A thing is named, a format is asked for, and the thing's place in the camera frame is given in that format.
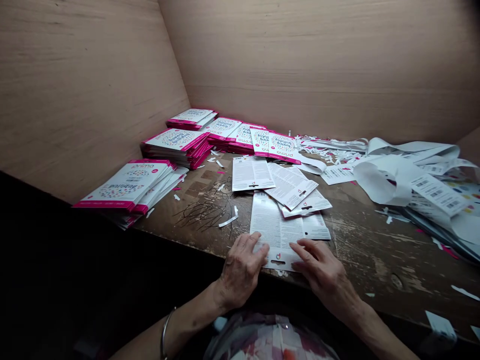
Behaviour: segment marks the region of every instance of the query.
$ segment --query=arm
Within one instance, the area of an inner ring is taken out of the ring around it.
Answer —
[[[381,360],[418,360],[373,308],[360,299],[344,266],[325,243],[301,239],[291,242],[290,247],[303,260],[293,264],[293,268],[307,278],[313,293]]]
[[[165,333],[164,353],[172,359],[188,340],[217,317],[245,304],[257,287],[269,246],[253,253],[261,234],[242,234],[231,247],[218,280],[173,312]],[[111,360],[158,360],[165,316],[122,347]]]

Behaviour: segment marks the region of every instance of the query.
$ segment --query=hand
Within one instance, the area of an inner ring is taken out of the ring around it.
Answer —
[[[306,277],[328,311],[353,331],[358,330],[369,306],[355,291],[343,264],[323,241],[304,238],[291,242],[290,247],[303,260],[293,263],[293,269]]]
[[[216,302],[226,312],[242,307],[257,287],[260,269],[267,263],[270,249],[268,244],[263,244],[257,252],[253,252],[260,236],[262,234],[258,231],[252,235],[240,235],[226,256],[215,286]]]

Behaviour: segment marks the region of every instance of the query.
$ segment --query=wooden table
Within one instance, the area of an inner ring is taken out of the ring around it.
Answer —
[[[236,156],[222,154],[224,168],[205,161],[204,167],[190,171],[179,185],[182,189],[175,192],[180,201],[168,194],[135,227],[224,258],[236,237],[250,229],[253,196],[231,191],[232,157]],[[480,327],[480,302],[451,285],[480,296],[478,268],[439,250],[412,223],[393,220],[387,224],[386,216],[375,212],[383,206],[373,203],[356,183],[329,186],[317,175],[304,174],[319,184],[317,189],[333,205],[322,210],[332,236],[329,244],[364,301],[377,311],[426,326],[425,310],[431,311],[449,319],[459,336],[477,341],[470,325]],[[234,216],[234,205],[238,219],[219,228]],[[278,276],[275,270],[263,271]],[[307,285],[299,273],[289,272],[282,279]]]

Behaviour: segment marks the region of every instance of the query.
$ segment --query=metal bracelet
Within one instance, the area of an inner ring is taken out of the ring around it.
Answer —
[[[165,320],[165,323],[163,324],[163,330],[161,332],[161,339],[160,339],[160,360],[168,360],[167,354],[165,353],[164,349],[164,342],[165,342],[165,332],[167,330],[167,325],[169,324],[170,317],[174,313],[174,311],[177,309],[175,306],[171,311],[170,314],[168,314],[168,317]]]

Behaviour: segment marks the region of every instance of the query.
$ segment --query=wooden wall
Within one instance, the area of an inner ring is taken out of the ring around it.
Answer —
[[[469,1],[159,0],[193,107],[286,133],[454,143],[480,125]]]
[[[155,0],[0,2],[0,170],[74,203],[189,106]]]

